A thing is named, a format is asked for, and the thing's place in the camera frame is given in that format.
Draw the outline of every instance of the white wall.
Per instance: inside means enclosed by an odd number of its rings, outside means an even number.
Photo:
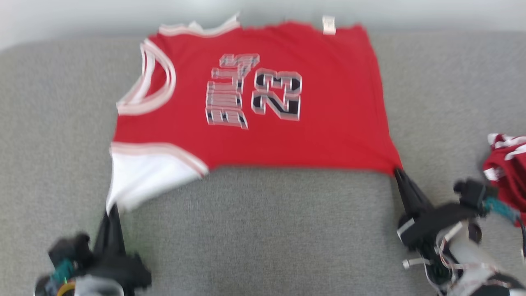
[[[373,29],[497,29],[526,31],[526,0],[0,0],[0,49],[71,36],[140,35],[160,23],[203,27],[240,11],[244,26],[321,15],[337,25]]]

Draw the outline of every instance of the white clothing tag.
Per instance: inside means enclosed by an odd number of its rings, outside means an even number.
[[[323,33],[325,35],[335,35],[336,34],[336,24],[333,16],[324,15],[321,18],[323,22]]]

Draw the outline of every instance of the jersey number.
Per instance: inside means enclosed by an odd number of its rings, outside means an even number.
[[[252,92],[252,110],[265,114],[267,106],[283,120],[299,120],[301,76],[297,72],[257,69]],[[271,88],[284,90],[281,99]]]

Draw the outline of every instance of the gray table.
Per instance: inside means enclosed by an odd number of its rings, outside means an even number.
[[[526,34],[372,33],[392,138],[436,203],[482,178],[491,132],[526,127]],[[29,295],[61,235],[94,235],[109,188],[115,102],[140,38],[55,41],[0,55],[0,290]],[[223,168],[122,217],[153,273],[144,295],[433,295],[372,172]],[[482,246],[519,279],[520,233],[481,222]]]

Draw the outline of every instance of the red jersey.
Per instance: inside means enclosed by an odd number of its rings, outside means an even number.
[[[108,208],[132,209],[220,165],[401,166],[361,26],[163,26],[141,48],[143,74],[117,103]]]

